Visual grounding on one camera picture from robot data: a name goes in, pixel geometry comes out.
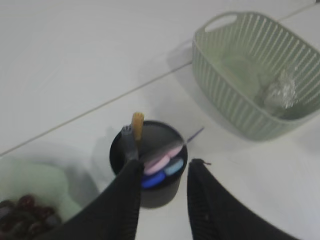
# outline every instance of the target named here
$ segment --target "white bowl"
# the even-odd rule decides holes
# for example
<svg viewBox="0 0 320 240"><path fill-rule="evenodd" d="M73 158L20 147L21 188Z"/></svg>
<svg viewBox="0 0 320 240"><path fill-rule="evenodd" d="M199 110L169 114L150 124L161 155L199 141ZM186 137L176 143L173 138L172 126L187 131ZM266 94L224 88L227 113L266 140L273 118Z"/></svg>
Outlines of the white bowl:
<svg viewBox="0 0 320 240"><path fill-rule="evenodd" d="M65 222L81 211L68 188L67 177L58 167L0 158L0 201L32 194L40 205L54 207Z"/></svg>

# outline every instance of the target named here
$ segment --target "black container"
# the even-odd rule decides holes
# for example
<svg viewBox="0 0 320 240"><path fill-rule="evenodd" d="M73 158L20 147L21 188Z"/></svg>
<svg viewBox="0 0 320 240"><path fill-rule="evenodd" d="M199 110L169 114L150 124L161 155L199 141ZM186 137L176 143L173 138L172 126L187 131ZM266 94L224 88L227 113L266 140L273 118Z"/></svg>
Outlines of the black container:
<svg viewBox="0 0 320 240"><path fill-rule="evenodd" d="M120 139L121 133L113 140L109 155L111 168L116 175L118 175L126 164ZM184 142L181 135L173 127L159 121L144 121L142 140L138 145L139 157L176 140ZM160 184L151 188L142 189L141 207L158 208L169 203L175 197L188 160L188 151L185 145L177 157L183 159L183 167L175 174L166 177Z"/></svg>

